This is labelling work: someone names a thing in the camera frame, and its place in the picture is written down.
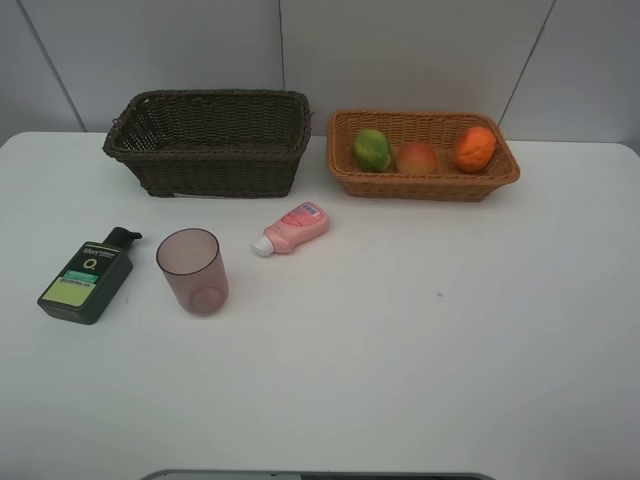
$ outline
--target green label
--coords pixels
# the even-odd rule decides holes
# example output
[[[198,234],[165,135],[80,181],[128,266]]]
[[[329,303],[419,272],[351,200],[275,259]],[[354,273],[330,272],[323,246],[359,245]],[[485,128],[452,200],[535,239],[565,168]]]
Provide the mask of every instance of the green label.
[[[91,275],[90,273],[84,272],[76,272],[75,270],[67,270],[67,273],[64,274],[64,278],[68,278],[70,280],[79,280],[81,282],[88,283],[96,283],[96,280],[98,280],[97,275]]]
[[[95,284],[93,283],[58,277],[42,296],[42,299],[79,307],[89,297],[94,288]]]

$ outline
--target basket rim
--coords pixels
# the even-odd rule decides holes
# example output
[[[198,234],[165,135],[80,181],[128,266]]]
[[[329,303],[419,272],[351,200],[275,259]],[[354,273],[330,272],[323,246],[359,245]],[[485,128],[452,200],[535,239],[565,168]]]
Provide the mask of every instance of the basket rim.
[[[202,150],[146,150],[123,148],[116,145],[116,141],[124,126],[129,122],[134,114],[134,109],[143,101],[158,96],[180,96],[180,97],[219,97],[219,96],[253,96],[253,97],[288,97],[298,101],[301,107],[301,115],[303,120],[302,133],[294,145],[288,146],[280,151],[265,151],[260,148],[206,148]],[[306,150],[309,138],[311,136],[311,109],[307,97],[292,90],[268,90],[268,89],[209,89],[209,90],[150,90],[142,92],[134,96],[120,115],[113,120],[113,126],[109,129],[104,141],[102,150],[112,158],[126,156],[126,162],[148,161],[161,156],[181,155],[190,157],[191,160],[202,158],[203,155],[209,156],[228,156],[228,155],[246,155],[254,154],[260,157],[269,158],[270,160],[288,161],[292,156],[299,156]]]
[[[376,116],[402,116],[402,117],[432,117],[434,119],[442,117],[475,117],[489,124],[491,131],[496,136],[498,144],[502,147],[511,172],[506,175],[482,175],[474,176],[465,173],[460,174],[429,174],[429,175],[407,175],[396,172],[369,173],[344,170],[338,167],[336,162],[335,136],[337,134],[336,122],[341,116],[358,115]],[[329,171],[333,176],[342,182],[375,183],[386,185],[451,185],[451,186],[504,186],[516,182],[520,178],[520,166],[516,161],[507,141],[505,140],[500,127],[496,122],[486,115],[474,112],[438,112],[438,111],[411,111],[411,110],[372,110],[372,109],[344,109],[337,110],[329,117],[329,128],[327,131],[327,163]]]

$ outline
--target white bottle cap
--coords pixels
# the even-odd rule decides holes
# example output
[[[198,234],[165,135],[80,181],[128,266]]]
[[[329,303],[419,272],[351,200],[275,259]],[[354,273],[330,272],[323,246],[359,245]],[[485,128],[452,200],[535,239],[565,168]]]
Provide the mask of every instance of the white bottle cap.
[[[258,240],[251,244],[251,250],[261,257],[268,257],[273,253],[273,243],[266,235],[261,236]]]

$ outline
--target light brown wicker basket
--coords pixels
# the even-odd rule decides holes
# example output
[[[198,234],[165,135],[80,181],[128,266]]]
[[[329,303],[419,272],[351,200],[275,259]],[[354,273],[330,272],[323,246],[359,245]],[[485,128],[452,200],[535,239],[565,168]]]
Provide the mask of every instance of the light brown wicker basket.
[[[489,165],[471,175],[456,169],[452,156],[459,138],[476,125],[490,129],[498,142]],[[383,132],[394,150],[417,140],[428,143],[438,156],[438,172],[433,175],[403,175],[393,170],[362,172],[353,159],[351,144],[363,128]],[[490,118],[472,113],[338,111],[329,120],[327,160],[329,170],[345,191],[358,197],[474,202],[520,177],[520,168],[498,126]]]

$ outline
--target bottle label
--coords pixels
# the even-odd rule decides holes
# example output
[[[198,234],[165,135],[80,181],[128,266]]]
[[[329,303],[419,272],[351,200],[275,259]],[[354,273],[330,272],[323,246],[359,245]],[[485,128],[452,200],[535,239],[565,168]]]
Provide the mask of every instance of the bottle label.
[[[324,217],[324,214],[311,203],[303,203],[282,217],[282,223],[295,227],[313,225]]]
[[[119,253],[118,250],[100,245],[85,245],[42,299],[72,307],[82,306]]]

